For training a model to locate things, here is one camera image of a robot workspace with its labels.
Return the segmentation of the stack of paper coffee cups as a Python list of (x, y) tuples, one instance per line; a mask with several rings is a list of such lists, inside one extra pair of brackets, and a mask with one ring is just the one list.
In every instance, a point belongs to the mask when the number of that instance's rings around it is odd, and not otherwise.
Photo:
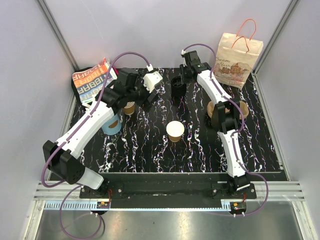
[(123, 108), (123, 112), (125, 115), (130, 116), (135, 112), (135, 102), (130, 101), (126, 104), (126, 106)]

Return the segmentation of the single brown paper cup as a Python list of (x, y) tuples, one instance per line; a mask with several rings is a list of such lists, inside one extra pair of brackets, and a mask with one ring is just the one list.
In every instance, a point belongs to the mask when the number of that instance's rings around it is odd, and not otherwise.
[(168, 134), (169, 140), (174, 143), (178, 142), (181, 139), (184, 131), (184, 125), (179, 121), (171, 121), (166, 126), (166, 132)]

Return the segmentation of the beige paper takeout bag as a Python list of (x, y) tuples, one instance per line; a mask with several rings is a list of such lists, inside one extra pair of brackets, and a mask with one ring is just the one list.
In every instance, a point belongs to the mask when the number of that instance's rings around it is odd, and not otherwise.
[(242, 89), (253, 70), (264, 42), (254, 39), (257, 28), (249, 38), (236, 34), (223, 33), (218, 44), (213, 73), (216, 80), (224, 85)]

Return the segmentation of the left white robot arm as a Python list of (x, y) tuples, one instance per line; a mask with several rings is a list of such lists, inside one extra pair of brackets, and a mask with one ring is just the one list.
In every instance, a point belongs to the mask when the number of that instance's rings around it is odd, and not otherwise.
[(48, 140), (43, 145), (44, 168), (63, 182), (87, 186), (95, 197), (103, 198), (108, 193), (104, 178), (84, 166), (80, 155), (96, 132), (129, 102), (144, 110), (150, 109), (158, 100), (156, 86), (162, 80), (156, 70), (141, 76), (134, 69), (121, 69), (117, 78), (99, 91), (87, 112), (67, 133), (55, 142)]

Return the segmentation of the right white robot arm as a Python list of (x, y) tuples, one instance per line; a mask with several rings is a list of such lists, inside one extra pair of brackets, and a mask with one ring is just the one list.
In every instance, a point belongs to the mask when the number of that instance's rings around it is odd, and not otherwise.
[(181, 51), (184, 58), (180, 65), (183, 80), (195, 80), (209, 96), (213, 103), (211, 125), (222, 141), (227, 160), (227, 174), (230, 180), (227, 185), (228, 195), (239, 198), (250, 186), (250, 180), (244, 170), (240, 151), (238, 132), (244, 126), (244, 116), (240, 100), (232, 98), (213, 75), (208, 63), (202, 63), (197, 51)]

